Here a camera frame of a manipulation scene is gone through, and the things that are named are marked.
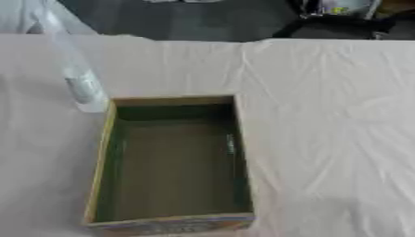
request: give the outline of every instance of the chair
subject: chair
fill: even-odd
[[[334,28],[336,31],[358,32],[364,39],[379,39],[387,31],[386,21],[372,18],[381,0],[374,0],[363,16],[322,13],[320,0],[309,0],[305,4],[298,0],[287,0],[287,3],[298,18],[275,32],[272,38],[290,38],[301,28],[315,25]]]

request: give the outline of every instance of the gray carpet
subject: gray carpet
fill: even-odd
[[[251,42],[270,38],[295,18],[286,0],[223,0],[211,4],[59,1],[100,33],[132,34],[154,40]],[[385,39],[415,39],[414,24],[401,24]],[[368,34],[356,29],[344,31],[338,27],[317,26],[302,29],[294,37],[366,39]]]

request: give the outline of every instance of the plastic bottle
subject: plastic bottle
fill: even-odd
[[[57,16],[44,7],[35,11],[33,17],[60,53],[62,74],[78,108],[83,112],[105,112],[108,96]]]

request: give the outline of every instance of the open box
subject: open box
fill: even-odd
[[[233,96],[113,100],[85,225],[122,236],[247,228],[239,121]]]

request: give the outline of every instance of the white sheet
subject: white sheet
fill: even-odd
[[[77,40],[111,96],[238,94],[258,219],[221,236],[415,236],[414,42]],[[42,36],[0,36],[0,59],[0,235],[91,236],[102,117]]]

